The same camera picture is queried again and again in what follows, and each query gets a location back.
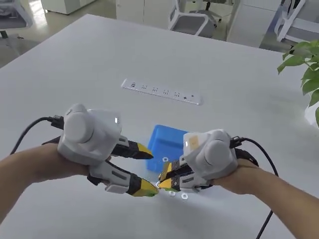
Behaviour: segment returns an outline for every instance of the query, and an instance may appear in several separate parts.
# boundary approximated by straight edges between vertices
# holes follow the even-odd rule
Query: white chair
[[[217,26],[215,19],[203,13],[181,12],[181,0],[173,0],[173,9],[169,15],[168,29],[195,36],[213,37]]]
[[[319,39],[319,2],[286,0],[275,26],[277,41],[292,42]]]
[[[18,0],[0,0],[0,46],[5,45],[20,55],[14,42],[21,39],[18,35],[8,36],[6,30],[32,26],[32,19]]]
[[[205,8],[205,10],[201,10],[202,7],[203,7],[203,3],[205,1],[207,2],[206,8]],[[233,5],[233,1],[232,0],[195,0],[195,2],[197,3],[196,13],[203,13],[205,11],[208,11],[212,16],[217,17],[218,21],[222,20],[222,16],[217,14],[217,13],[215,13],[215,12],[213,12],[213,11],[210,11],[209,10],[210,4],[211,3],[221,3],[221,4]]]

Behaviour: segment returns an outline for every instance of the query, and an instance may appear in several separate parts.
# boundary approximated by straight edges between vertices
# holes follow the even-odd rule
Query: white table
[[[0,157],[34,119],[84,103],[119,110],[122,133],[144,144],[156,124],[189,131],[224,128],[253,138],[284,179],[319,196],[313,183],[319,179],[319,131],[303,116],[308,101],[299,89],[303,69],[278,77],[280,62],[276,52],[86,15],[0,69]],[[123,90],[126,77],[198,91],[203,105]],[[20,149],[58,134],[43,123]],[[244,148],[271,169],[254,146]],[[143,161],[115,161],[149,176]],[[167,192],[133,198],[105,193],[76,176],[28,188],[2,224],[0,238],[249,239],[268,212],[254,197],[219,187],[190,194],[187,201]],[[263,235],[272,238],[293,238],[277,217]]]

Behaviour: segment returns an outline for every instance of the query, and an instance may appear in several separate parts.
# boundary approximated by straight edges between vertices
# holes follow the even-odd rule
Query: blue box
[[[161,173],[164,157],[167,157],[169,162],[179,159],[183,154],[183,136],[186,133],[188,132],[176,128],[156,125],[148,145],[154,158],[146,160],[147,169]]]

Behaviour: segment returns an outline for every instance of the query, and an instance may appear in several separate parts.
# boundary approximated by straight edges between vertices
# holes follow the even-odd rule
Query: wire
[[[270,165],[271,165],[271,167],[272,167],[272,169],[273,169],[273,171],[274,171],[274,174],[279,177],[278,171],[277,171],[277,169],[276,169],[276,167],[275,167],[273,161],[272,161],[271,158],[269,157],[268,153],[264,150],[264,148],[263,148],[259,143],[257,143],[256,141],[254,141],[253,139],[250,139],[250,138],[240,138],[240,142],[243,142],[243,141],[248,141],[248,142],[251,142],[251,143],[253,143],[254,145],[256,145],[256,146],[263,152],[263,154],[265,155],[265,157],[266,157],[267,160],[269,161],[269,163],[270,163]],[[274,213],[273,211],[270,211],[270,212],[269,212],[269,214],[268,214],[268,216],[267,216],[267,218],[266,218],[264,224],[263,224],[262,227],[260,228],[260,231],[259,231],[259,233],[258,233],[256,239],[259,239],[259,238],[261,237],[261,235],[263,234],[263,232],[264,232],[264,230],[265,230],[265,228],[266,228],[266,226],[267,226],[267,224],[268,224],[268,222],[269,222],[271,216],[273,215],[273,213]]]
[[[32,122],[31,124],[29,124],[29,126],[27,128],[25,128],[25,130],[22,132],[22,134],[20,135],[18,141],[15,143],[15,146],[13,148],[13,150],[11,151],[10,155],[11,154],[14,154],[16,152],[16,150],[18,149],[18,147],[20,146],[23,138],[25,137],[25,135],[29,132],[29,130],[35,126],[37,123],[40,123],[42,121],[49,121],[49,122],[52,122],[52,117],[41,117],[37,120],[35,120],[34,122]]]
[[[276,176],[279,176],[273,161],[271,160],[271,158],[269,157],[268,153],[264,150],[264,148],[259,143],[257,143],[256,141],[254,141],[253,139],[250,139],[250,138],[240,138],[240,141],[241,142],[248,141],[248,142],[251,142],[254,145],[256,145],[264,153],[265,157],[268,159],[268,161],[269,161],[269,163],[270,163],[270,165],[271,165],[271,167],[272,167],[272,169],[274,171],[274,174]]]

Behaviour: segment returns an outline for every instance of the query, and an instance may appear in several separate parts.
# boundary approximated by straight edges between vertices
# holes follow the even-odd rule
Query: power strip
[[[169,87],[163,86],[155,86],[155,85],[148,85],[144,84],[135,80],[125,79],[121,85],[122,88],[138,91],[154,96],[160,96],[164,98],[169,98],[177,101],[182,101],[186,103],[191,103],[195,105],[201,104],[201,96],[196,93],[186,93],[180,90],[172,90]]]

